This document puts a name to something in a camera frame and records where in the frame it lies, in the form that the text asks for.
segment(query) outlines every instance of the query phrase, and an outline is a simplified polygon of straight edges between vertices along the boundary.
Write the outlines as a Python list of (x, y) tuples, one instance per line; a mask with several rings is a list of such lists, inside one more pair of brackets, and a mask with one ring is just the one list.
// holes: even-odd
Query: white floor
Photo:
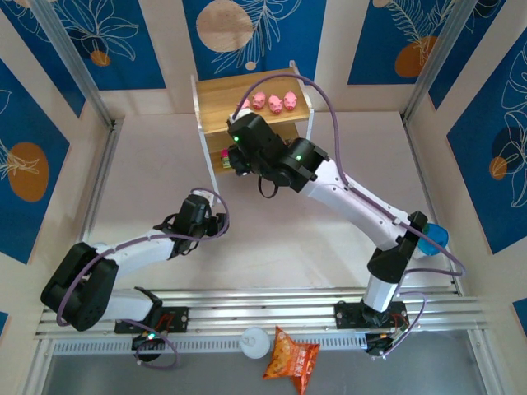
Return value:
[[(428, 213), (398, 113), (340, 113), (344, 168), (356, 181), (408, 212)], [(297, 125), (299, 131), (305, 124)], [(333, 155), (328, 114), (315, 114), (313, 140)], [(157, 263), (120, 281), (150, 289), (366, 286), (374, 251), (365, 235), (316, 201), (280, 189), (267, 200), (257, 178), (218, 176), (231, 228), (187, 257)], [(139, 236), (177, 212), (192, 187), (211, 188), (193, 115), (124, 121), (91, 242)], [(443, 258), (412, 267), (447, 268)], [(450, 278), (415, 274), (408, 286), (450, 286)]]

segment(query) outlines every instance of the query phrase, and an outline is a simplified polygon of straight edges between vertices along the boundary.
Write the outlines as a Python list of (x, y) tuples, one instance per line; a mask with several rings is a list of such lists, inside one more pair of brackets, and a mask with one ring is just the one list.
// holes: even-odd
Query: snack bag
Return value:
[(299, 348), (280, 327), (276, 328), (271, 362), (263, 375), (264, 379), (292, 376)]
[(293, 376), (291, 377), (291, 381), (293, 382), (293, 385), (295, 386), (298, 393), (300, 395), (304, 395), (307, 389), (307, 384), (309, 384), (311, 379), (311, 372), (315, 367), (316, 358), (319, 356), (320, 344), (301, 344), (301, 346), (309, 347), (307, 351), (308, 355), (305, 358), (307, 360), (307, 366), (305, 368), (305, 373), (302, 374), (302, 376)]
[(295, 343), (277, 327), (273, 355), (263, 378), (291, 377), (298, 393), (304, 395), (319, 350), (318, 344)]

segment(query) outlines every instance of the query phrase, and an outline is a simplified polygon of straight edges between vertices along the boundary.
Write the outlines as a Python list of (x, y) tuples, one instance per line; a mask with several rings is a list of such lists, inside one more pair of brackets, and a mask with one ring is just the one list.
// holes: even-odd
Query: purple cable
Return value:
[[(168, 234), (168, 235), (153, 235), (151, 237), (143, 236), (143, 237), (139, 237), (137, 239), (129, 240), (129, 241), (125, 242), (125, 243), (119, 244), (114, 249), (107, 249), (103, 253), (100, 253), (99, 255), (94, 257), (79, 272), (77, 277), (75, 277), (75, 279), (72, 281), (72, 284), (69, 286), (68, 290), (64, 294), (64, 297), (63, 297), (62, 301), (60, 302), (60, 306), (58, 307), (58, 310), (57, 310), (57, 325), (59, 325), (60, 327), (66, 327), (66, 326), (69, 325), (69, 323), (63, 321), (63, 313), (64, 313), (64, 309), (66, 307), (66, 304), (68, 303), (69, 298), (71, 298), (72, 293), (75, 290), (75, 287), (77, 287), (77, 285), (79, 284), (81, 279), (90, 271), (90, 269), (93, 267), (93, 265), (95, 265), (97, 262), (99, 262), (100, 259), (102, 259), (102, 258), (104, 258), (104, 257), (106, 257), (108, 255), (111, 255), (112, 253), (117, 253), (121, 249), (126, 249), (127, 247), (130, 247), (132, 245), (143, 243), (143, 242), (150, 241), (150, 240), (155, 240), (155, 239), (177, 238), (177, 239), (183, 239), (183, 240), (188, 240), (188, 241), (201, 242), (201, 241), (206, 241), (206, 240), (217, 239), (218, 237), (223, 235), (226, 232), (226, 230), (227, 230), (227, 228), (229, 226), (229, 218), (230, 218), (229, 208), (227, 207), (226, 203), (223, 201), (222, 197), (219, 194), (217, 194), (216, 192), (214, 192), (214, 191), (212, 191), (210, 189), (207, 189), (207, 188), (193, 188), (190, 192), (194, 193), (196, 191), (204, 191), (204, 192), (207, 192), (207, 193), (211, 193), (214, 197), (216, 197), (216, 199), (218, 199), (219, 202), (222, 203), (223, 207), (225, 208), (225, 213), (226, 213), (225, 225), (220, 229), (220, 231), (216, 235), (211, 236), (211, 237), (207, 237), (205, 239), (204, 238), (200, 239), (200, 238), (196, 238), (196, 237), (190, 237), (190, 236), (186, 236), (186, 235), (178, 235), (177, 233)], [(130, 323), (132, 325), (135, 325), (137, 327), (140, 327), (140, 328), (146, 329), (148, 331), (154, 332), (157, 336), (159, 336), (161, 339), (163, 339), (165, 342), (167, 342), (167, 344), (169, 345), (170, 348), (172, 348), (172, 350), (174, 350), (175, 355), (176, 355), (176, 362), (174, 364), (170, 365), (170, 367), (152, 366), (152, 365), (149, 365), (148, 367), (150, 367), (152, 369), (173, 369), (173, 367), (175, 367), (175, 364), (177, 364), (177, 351), (175, 350), (175, 346), (168, 340), (167, 337), (162, 336), (160, 333), (156, 332), (154, 329), (149, 328), (149, 327), (147, 327), (145, 325), (142, 325), (141, 323), (136, 323), (135, 321), (132, 321), (132, 320), (124, 320), (124, 321), (126, 321), (126, 322), (128, 322), (128, 323)]]
[(383, 213), (385, 216), (387, 216), (391, 221), (397, 221), (400, 226), (402, 226), (404, 229), (412, 232), (417, 237), (420, 237), (422, 239), (425, 239), (428, 243), (433, 245), (435, 248), (437, 248), (441, 253), (443, 253), (448, 259), (450, 259), (453, 263), (455, 263), (459, 267), (459, 272), (451, 272), (446, 270), (440, 270), (440, 269), (429, 269), (429, 268), (419, 268), (419, 269), (410, 269), (411, 272), (431, 272), (431, 273), (440, 273), (440, 274), (446, 274), (449, 276), (456, 276), (461, 277), (464, 276), (466, 273), (466, 268), (464, 264), (456, 258), (452, 253), (450, 253), (447, 249), (440, 246), (438, 243), (436, 243), (434, 240), (430, 239), (428, 236), (423, 234), (417, 229), (412, 228), (412, 226), (404, 224), (403, 222), (400, 222), (399, 219), (394, 216), (391, 212), (386, 210), (384, 207), (382, 207), (377, 202), (371, 200), (368, 196), (366, 196), (364, 193), (361, 193), (354, 187), (349, 185), (349, 182), (347, 181), (346, 173), (343, 169), (343, 164), (340, 157), (340, 131), (338, 130), (338, 121), (337, 121), (337, 113), (335, 112), (335, 108), (331, 104), (331, 101), (329, 100), (329, 97), (325, 94), (324, 91), (322, 91), (322, 88), (318, 86), (314, 81), (310, 80), (309, 78), (299, 76), (297, 74), (292, 74), (289, 72), (280, 72), (278, 74), (273, 74), (272, 76), (267, 76), (262, 78), (261, 80), (256, 81), (253, 85), (249, 87), (249, 89), (245, 92), (243, 98), (240, 100), (240, 103), (236, 107), (236, 111), (233, 113), (232, 118), (236, 119), (236, 116), (241, 110), (241, 106), (245, 102), (245, 99), (247, 99), (250, 95), (250, 92), (252, 92), (258, 85), (260, 85), (263, 82), (266, 82), (267, 80), (270, 80), (272, 78), (277, 77), (291, 77), (296, 78), (298, 80), (303, 81), (307, 85), (313, 86), (317, 92), (322, 96), (324, 101), (326, 102), (326, 105), (328, 106), (329, 113), (331, 114), (331, 120), (333, 121), (333, 131), (334, 131), (334, 140), (335, 140), (335, 164), (337, 166), (338, 175), (340, 175), (340, 179), (344, 182), (344, 186), (349, 189), (351, 192), (355, 193), (360, 199), (368, 203), (369, 205), (373, 206), (376, 210)]
[(425, 308), (427, 307), (427, 296), (425, 294), (423, 294), (422, 292), (417, 292), (417, 291), (410, 290), (408, 292), (401, 292), (400, 295), (420, 295), (422, 297), (422, 306), (421, 306), (421, 309), (419, 310), (419, 313), (417, 313), (417, 317), (413, 320), (413, 322), (408, 327), (408, 330), (405, 333), (403, 333), (403, 335), (401, 336), (399, 341), (397, 343), (395, 343), (395, 345), (393, 347), (391, 347), (383, 355), (385, 357), (389, 356), (389, 354), (391, 354), (391, 352), (393, 350), (395, 350), (399, 346), (399, 344), (401, 344), (403, 342), (404, 339), (406, 339), (406, 337), (410, 334), (410, 332), (413, 330), (413, 328), (417, 325), (417, 322), (419, 321), (419, 319), (421, 318), (422, 314), (425, 311)]

